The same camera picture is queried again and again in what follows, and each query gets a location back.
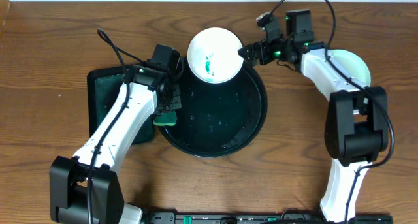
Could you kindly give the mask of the green sponge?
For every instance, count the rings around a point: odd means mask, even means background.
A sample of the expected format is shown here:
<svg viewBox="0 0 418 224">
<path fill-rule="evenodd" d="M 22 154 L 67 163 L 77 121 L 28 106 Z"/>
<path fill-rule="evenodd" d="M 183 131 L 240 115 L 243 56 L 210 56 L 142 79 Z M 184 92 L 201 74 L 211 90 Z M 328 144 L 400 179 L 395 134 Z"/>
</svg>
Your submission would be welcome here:
<svg viewBox="0 0 418 224">
<path fill-rule="evenodd" d="M 177 114 L 175 111 L 170 112 L 164 112 L 160 115 L 157 115 L 153 119 L 153 124 L 158 127 L 164 127 L 164 126 L 174 126 L 177 122 Z"/>
</svg>

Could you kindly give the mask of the white plate with green stain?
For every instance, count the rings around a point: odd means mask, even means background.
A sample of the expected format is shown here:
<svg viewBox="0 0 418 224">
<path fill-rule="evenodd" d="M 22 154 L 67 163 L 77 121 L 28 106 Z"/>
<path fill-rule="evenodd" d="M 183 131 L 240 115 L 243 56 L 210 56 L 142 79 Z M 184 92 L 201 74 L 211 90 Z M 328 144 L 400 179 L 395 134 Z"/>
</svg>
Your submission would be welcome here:
<svg viewBox="0 0 418 224">
<path fill-rule="evenodd" d="M 244 59 L 238 55 L 242 43 L 228 29 L 211 27 L 197 33 L 187 49 L 191 72 L 203 82 L 221 84 L 233 79 Z"/>
</svg>

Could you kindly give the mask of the light green stained plate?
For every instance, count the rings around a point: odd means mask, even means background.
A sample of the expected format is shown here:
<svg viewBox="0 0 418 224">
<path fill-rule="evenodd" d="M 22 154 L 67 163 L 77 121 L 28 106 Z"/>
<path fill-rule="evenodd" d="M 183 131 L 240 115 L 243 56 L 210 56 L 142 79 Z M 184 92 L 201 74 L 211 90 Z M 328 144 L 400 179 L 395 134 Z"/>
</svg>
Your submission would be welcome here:
<svg viewBox="0 0 418 224">
<path fill-rule="evenodd" d="M 366 63 L 355 53 L 347 50 L 331 50 L 332 62 L 336 61 L 354 78 L 371 85 L 371 74 Z"/>
</svg>

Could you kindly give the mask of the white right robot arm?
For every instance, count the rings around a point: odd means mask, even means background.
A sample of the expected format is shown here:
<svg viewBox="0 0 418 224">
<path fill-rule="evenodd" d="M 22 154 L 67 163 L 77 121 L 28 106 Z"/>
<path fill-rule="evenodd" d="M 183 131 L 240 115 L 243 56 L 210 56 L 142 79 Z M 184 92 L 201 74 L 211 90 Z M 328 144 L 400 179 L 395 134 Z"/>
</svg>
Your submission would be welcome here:
<svg viewBox="0 0 418 224">
<path fill-rule="evenodd" d="M 394 149 L 385 90 L 371 85 L 370 71 L 359 56 L 331 50 L 312 39 L 262 40 L 241 50 L 240 55 L 262 65 L 274 60 L 291 63 L 326 97 L 324 139 L 332 165 L 320 212 L 328 223 L 354 221 L 366 173 L 385 164 L 377 160 L 380 152 L 392 153 Z"/>
</svg>

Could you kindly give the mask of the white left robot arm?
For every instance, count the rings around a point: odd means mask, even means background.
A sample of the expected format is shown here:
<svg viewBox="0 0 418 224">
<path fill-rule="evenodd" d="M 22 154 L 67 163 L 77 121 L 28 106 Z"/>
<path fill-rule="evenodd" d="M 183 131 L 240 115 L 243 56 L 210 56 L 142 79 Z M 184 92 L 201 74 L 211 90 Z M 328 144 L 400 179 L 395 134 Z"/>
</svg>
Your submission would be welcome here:
<svg viewBox="0 0 418 224">
<path fill-rule="evenodd" d="M 149 60 L 121 67 L 123 83 L 104 120 L 71 158 L 58 156 L 50 167 L 50 218 L 56 223 L 142 221 L 142 209 L 125 202 L 118 173 L 146 120 L 180 108 L 175 82 L 185 63 L 177 50 L 158 44 Z"/>
</svg>

